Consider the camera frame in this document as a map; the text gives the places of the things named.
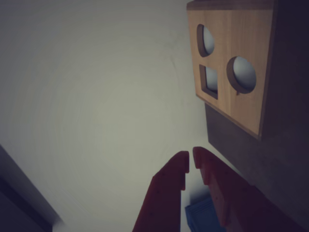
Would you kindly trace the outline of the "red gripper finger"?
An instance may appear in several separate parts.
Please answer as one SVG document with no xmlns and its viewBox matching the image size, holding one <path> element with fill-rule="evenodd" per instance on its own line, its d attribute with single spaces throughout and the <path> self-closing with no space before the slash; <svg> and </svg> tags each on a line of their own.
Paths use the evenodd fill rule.
<svg viewBox="0 0 309 232">
<path fill-rule="evenodd" d="M 203 147 L 193 148 L 194 162 L 210 189 L 219 223 L 228 232 L 302 232 L 255 186 Z"/>
<path fill-rule="evenodd" d="M 189 173 L 189 152 L 175 154 L 152 178 L 134 232 L 179 232 L 181 191 Z"/>
</svg>

